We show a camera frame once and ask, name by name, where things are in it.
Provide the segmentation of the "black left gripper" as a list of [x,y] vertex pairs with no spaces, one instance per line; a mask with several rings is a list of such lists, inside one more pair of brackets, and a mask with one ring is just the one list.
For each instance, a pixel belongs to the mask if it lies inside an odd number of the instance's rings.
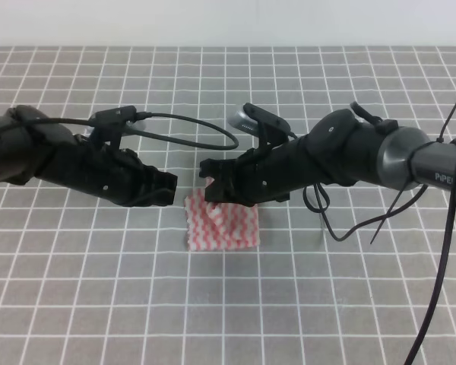
[[170,206],[178,176],[144,165],[133,151],[61,144],[37,170],[47,182],[123,207]]

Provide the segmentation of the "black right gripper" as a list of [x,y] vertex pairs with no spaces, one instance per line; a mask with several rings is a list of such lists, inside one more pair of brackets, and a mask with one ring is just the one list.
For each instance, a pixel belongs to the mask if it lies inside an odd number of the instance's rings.
[[283,201],[292,191],[319,181],[319,156],[305,144],[283,144],[262,157],[203,160],[199,176],[212,178],[205,187],[206,202],[255,205]]

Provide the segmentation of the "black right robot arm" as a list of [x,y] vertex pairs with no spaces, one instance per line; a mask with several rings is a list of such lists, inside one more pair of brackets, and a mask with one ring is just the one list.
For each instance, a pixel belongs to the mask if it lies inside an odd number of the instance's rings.
[[456,143],[432,141],[422,130],[373,116],[357,103],[326,115],[300,137],[285,119],[251,103],[229,124],[257,137],[258,146],[234,159],[200,163],[199,175],[209,181],[207,202],[285,202],[292,191],[317,184],[449,190],[456,183]]

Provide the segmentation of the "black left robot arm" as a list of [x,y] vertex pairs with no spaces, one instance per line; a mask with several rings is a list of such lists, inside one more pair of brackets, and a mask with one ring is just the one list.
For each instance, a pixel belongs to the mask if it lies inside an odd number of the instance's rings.
[[143,164],[121,148],[127,124],[140,120],[134,106],[94,113],[88,120],[50,118],[32,106],[0,116],[0,183],[32,178],[102,198],[123,207],[168,206],[177,177]]

